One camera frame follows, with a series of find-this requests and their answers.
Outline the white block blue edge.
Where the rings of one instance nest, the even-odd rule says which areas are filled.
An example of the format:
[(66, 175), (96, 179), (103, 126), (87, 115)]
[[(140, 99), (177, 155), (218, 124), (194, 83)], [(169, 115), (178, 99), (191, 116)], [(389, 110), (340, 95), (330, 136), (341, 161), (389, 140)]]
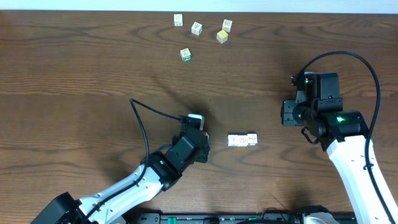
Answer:
[(228, 135), (228, 146), (238, 146), (239, 135)]

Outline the white block red bug drawing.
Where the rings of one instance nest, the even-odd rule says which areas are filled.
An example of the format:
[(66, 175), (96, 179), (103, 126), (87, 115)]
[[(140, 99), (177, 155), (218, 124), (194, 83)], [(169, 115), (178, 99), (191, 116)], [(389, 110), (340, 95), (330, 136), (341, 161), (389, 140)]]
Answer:
[(237, 137), (237, 146), (238, 147), (247, 147), (248, 146), (248, 136), (247, 135), (239, 135)]

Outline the acorn picture wooden block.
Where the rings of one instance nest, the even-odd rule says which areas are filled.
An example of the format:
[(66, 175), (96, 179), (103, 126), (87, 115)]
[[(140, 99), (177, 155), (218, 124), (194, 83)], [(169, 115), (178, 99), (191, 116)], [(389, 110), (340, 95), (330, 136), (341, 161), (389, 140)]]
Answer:
[(257, 146), (257, 134), (247, 134), (248, 137), (248, 146)]

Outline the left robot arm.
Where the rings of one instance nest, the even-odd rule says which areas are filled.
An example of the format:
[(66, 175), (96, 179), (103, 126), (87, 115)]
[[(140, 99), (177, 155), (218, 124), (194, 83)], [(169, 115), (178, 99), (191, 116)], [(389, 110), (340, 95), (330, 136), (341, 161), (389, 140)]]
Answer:
[(195, 128), (183, 132), (165, 154), (155, 151), (131, 175), (107, 189), (75, 200), (69, 192), (55, 197), (32, 221), (54, 223), (111, 223), (135, 206), (150, 201), (175, 185), (194, 162), (206, 162), (208, 134)]

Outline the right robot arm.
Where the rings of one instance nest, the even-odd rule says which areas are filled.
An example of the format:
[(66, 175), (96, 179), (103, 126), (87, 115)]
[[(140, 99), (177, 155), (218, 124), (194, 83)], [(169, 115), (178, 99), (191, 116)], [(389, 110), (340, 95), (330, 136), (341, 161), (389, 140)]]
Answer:
[(298, 126), (310, 144), (321, 145), (343, 181), (358, 223), (397, 223), (397, 205), (374, 154), (361, 113), (322, 111), (285, 100), (283, 126)]

